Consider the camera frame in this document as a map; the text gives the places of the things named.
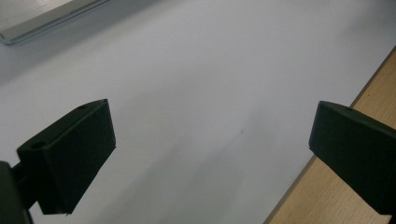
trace screw hole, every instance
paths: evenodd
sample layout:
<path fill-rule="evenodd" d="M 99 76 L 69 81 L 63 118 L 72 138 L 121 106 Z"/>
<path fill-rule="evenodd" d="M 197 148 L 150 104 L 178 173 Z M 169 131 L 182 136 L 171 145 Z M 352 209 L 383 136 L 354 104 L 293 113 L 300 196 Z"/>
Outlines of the screw hole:
<path fill-rule="evenodd" d="M 32 144 L 32 148 L 40 148 L 40 147 L 43 147 L 44 145 L 46 145 L 45 142 L 37 142 L 37 143 Z"/>

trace wooden surface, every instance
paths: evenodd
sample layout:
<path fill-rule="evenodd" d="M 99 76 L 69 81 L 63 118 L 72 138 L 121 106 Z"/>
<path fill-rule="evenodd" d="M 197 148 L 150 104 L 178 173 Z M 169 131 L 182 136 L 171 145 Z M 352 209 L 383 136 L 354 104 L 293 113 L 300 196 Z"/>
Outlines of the wooden surface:
<path fill-rule="evenodd" d="M 352 107 L 396 128 L 396 48 L 378 68 Z M 315 156 L 264 224 L 388 223 Z"/>

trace white table surface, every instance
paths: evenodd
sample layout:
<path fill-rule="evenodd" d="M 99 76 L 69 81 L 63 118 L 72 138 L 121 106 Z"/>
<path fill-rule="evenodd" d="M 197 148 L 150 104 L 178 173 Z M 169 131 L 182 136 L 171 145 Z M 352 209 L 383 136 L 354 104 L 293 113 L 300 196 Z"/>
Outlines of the white table surface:
<path fill-rule="evenodd" d="M 319 100 L 350 105 L 396 44 L 389 0 L 110 0 L 0 46 L 0 158 L 107 98 L 117 148 L 47 223 L 263 223 L 312 156 Z"/>

